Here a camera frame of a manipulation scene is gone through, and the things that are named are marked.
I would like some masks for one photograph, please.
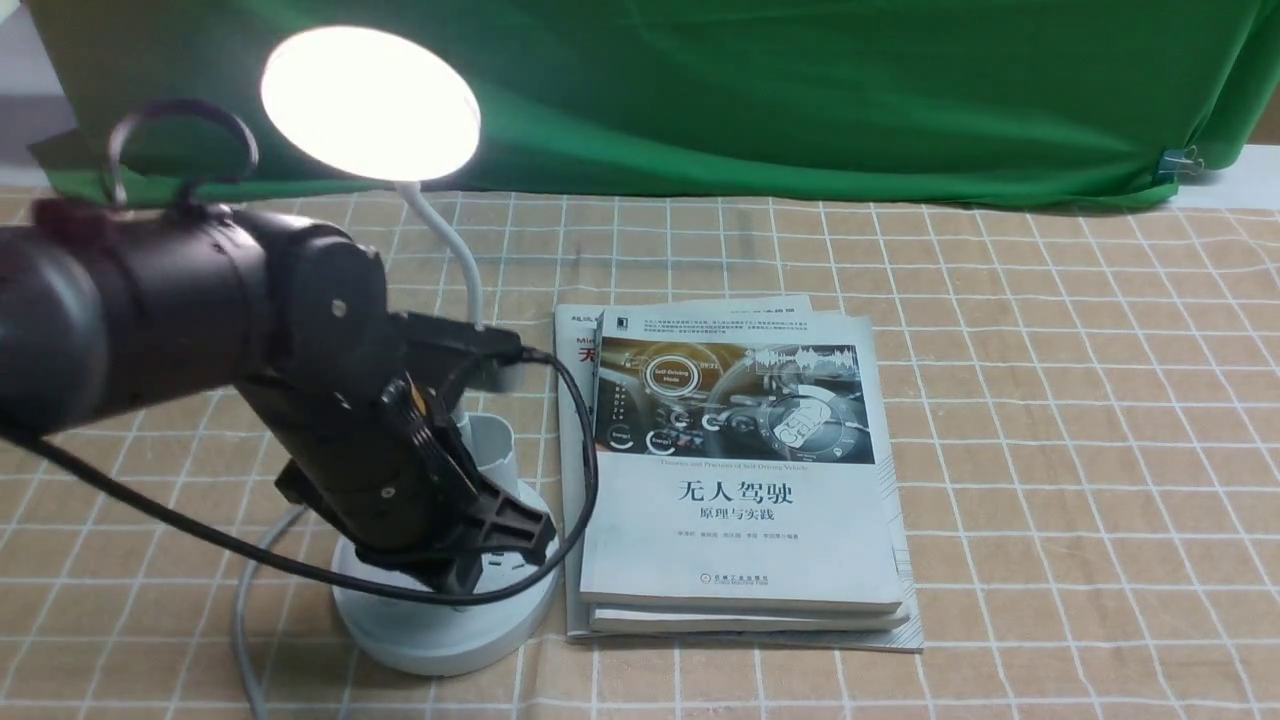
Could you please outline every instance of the beige grid tablecloth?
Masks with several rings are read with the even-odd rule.
[[[23,195],[0,192],[0,223]],[[265,573],[248,625],[273,717],[1280,719],[1274,213],[433,200],[489,316],[543,347],[558,301],[787,291],[870,315],[928,647],[577,647],[558,605],[517,655],[431,683],[353,652],[325,588]],[[397,307],[461,315],[461,274],[393,196],[270,205],[378,246]],[[472,402],[558,506],[549,391],[535,373]],[[285,509],[284,455],[233,393],[60,441],[246,538]],[[237,561],[17,451],[0,475],[0,717],[247,717]],[[334,541],[312,524],[283,551],[326,564]]]

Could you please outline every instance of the green backdrop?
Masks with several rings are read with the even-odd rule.
[[[474,86],[481,151],[435,188],[773,195],[1142,206],[1176,192],[1161,155],[1229,165],[1280,78],[1277,0],[36,0],[91,149],[165,96],[246,118],[250,200],[343,192],[266,122],[273,46],[366,24]],[[42,149],[58,190],[101,199]],[[156,126],[125,155],[131,199],[236,163],[216,129]]]

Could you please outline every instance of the lamp head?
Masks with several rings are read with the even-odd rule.
[[[358,177],[442,178],[480,145],[480,106],[462,76],[378,29],[332,26],[287,38],[266,60],[261,96],[298,150]]]

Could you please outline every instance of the car dashboard image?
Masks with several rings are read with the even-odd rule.
[[[600,451],[722,460],[873,464],[850,345],[605,338]]]

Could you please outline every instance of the white cable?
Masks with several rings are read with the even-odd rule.
[[[453,254],[453,259],[462,265],[462,282],[467,286],[467,322],[480,325],[484,320],[480,315],[484,313],[484,304],[480,297],[480,268],[476,265],[476,258],[471,254],[471,249],[467,247],[467,241],[462,240],[462,236],[453,229],[435,208],[422,197],[422,192],[416,182],[401,182],[396,183],[396,190],[399,191],[401,197],[408,204],[410,209],[424,222],[426,227],[431,228],[431,232],[448,246],[449,252]]]
[[[285,512],[279,520],[266,530],[257,543],[262,550],[271,550],[280,542],[284,533],[298,521],[307,511],[305,505]],[[239,665],[241,683],[244,685],[244,697],[248,700],[248,711],[253,720],[266,720],[266,698],[262,697],[262,683],[253,673],[253,662],[248,655],[248,638],[244,633],[244,609],[248,605],[248,588],[253,583],[257,573],[257,562],[250,561],[241,573],[239,584],[236,587],[236,602],[232,606],[232,652],[236,655],[236,664]]]

